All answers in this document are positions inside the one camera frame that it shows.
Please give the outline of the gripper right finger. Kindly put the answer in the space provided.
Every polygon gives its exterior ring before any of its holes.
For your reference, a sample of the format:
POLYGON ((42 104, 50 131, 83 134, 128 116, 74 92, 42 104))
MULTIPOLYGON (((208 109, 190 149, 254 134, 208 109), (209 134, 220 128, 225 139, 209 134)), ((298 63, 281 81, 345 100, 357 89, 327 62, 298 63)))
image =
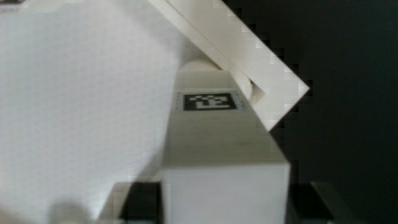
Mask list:
POLYGON ((362 224, 329 183, 289 186, 286 224, 362 224))

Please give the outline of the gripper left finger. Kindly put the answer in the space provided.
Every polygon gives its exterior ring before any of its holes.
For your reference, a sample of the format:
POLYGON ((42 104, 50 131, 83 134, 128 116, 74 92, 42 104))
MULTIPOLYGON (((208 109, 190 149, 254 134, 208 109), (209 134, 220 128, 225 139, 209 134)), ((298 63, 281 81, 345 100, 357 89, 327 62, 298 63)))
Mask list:
POLYGON ((158 182, 119 182, 114 185, 96 224, 163 224, 158 182))

